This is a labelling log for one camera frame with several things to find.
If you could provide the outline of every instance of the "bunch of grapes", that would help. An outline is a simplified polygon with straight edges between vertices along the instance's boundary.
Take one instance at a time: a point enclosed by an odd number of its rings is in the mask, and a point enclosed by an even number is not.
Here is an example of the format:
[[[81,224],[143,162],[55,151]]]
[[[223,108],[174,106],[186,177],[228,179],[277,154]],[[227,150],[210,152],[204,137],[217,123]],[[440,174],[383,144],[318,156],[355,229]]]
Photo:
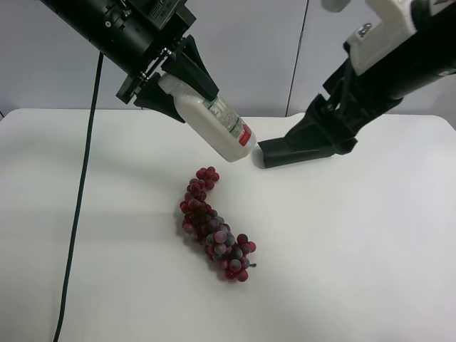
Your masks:
[[[257,246],[245,234],[235,238],[223,217],[205,202],[206,191],[214,189],[215,182],[220,179],[215,169],[203,167],[196,176],[190,180],[184,201],[180,203],[185,214],[182,228],[191,234],[193,241],[204,245],[207,258],[217,263],[227,279],[244,282],[249,278],[247,269],[256,266],[250,264],[247,255],[255,252]]]

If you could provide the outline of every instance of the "white wall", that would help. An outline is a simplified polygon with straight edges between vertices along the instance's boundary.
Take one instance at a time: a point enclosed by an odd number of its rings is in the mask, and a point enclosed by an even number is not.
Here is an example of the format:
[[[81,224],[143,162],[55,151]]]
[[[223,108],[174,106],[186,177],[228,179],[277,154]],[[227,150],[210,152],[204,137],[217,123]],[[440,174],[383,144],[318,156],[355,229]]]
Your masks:
[[[242,115],[285,115],[306,1],[187,5],[197,17],[190,33],[224,97]],[[90,106],[98,52],[40,1],[2,0],[0,31],[0,110]],[[115,97],[124,79],[105,64],[99,108],[126,108]]]
[[[378,17],[364,0],[352,0],[339,14],[325,11],[320,0],[309,2],[288,115],[305,111],[318,92],[324,93],[321,85],[347,58],[343,42],[366,22],[378,23]],[[393,111],[439,115],[456,127],[455,95],[456,76],[450,76],[410,94]]]

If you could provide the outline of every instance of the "plastic bottle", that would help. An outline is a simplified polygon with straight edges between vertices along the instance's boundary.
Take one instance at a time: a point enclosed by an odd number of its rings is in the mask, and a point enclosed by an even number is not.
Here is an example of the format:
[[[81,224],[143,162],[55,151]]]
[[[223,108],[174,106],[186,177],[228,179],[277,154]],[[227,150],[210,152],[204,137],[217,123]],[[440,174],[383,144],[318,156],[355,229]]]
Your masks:
[[[169,73],[161,77],[158,85],[172,95],[179,115],[226,161],[235,162],[253,150],[257,143],[255,134],[220,94],[208,101]]]

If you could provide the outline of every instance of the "white table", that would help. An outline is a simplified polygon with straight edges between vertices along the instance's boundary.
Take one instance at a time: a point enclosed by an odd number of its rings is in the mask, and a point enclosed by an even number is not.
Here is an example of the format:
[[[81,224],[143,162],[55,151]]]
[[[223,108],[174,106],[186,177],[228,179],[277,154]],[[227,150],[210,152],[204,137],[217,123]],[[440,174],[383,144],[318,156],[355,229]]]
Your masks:
[[[292,118],[247,118],[259,140]],[[51,341],[87,110],[0,124],[0,341]],[[353,153],[261,170],[226,163],[187,125],[100,110],[62,342],[456,340],[456,132],[386,115]],[[257,244],[248,282],[220,281],[176,233],[188,180]]]

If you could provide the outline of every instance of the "red label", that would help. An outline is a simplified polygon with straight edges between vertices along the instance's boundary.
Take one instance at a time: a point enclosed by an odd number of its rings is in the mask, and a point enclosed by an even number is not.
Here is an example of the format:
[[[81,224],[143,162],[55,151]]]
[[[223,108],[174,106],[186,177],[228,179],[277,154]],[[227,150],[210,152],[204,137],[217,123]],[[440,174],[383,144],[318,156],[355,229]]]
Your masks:
[[[252,131],[246,124],[244,124],[243,127],[244,130],[242,131],[241,137],[239,138],[239,144],[245,146],[249,142],[250,137],[252,136]]]

